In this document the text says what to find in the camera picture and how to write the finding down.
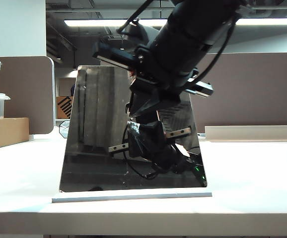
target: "reflected robot arm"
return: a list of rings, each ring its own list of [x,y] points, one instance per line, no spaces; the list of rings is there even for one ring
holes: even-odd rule
[[[93,55],[132,72],[132,95],[126,105],[130,120],[127,139],[123,138],[128,144],[120,151],[127,149],[130,157],[151,161],[155,173],[149,178],[169,171],[180,174],[198,164],[197,155],[175,143],[189,134],[189,128],[167,133],[158,113],[180,104],[181,93],[212,94],[211,85],[201,80],[227,45],[247,5],[243,0],[172,0],[175,8],[158,31],[136,18],[151,2],[147,0],[118,30],[137,45],[134,52],[97,43]],[[196,65],[220,37],[225,37],[220,51],[199,73]]]

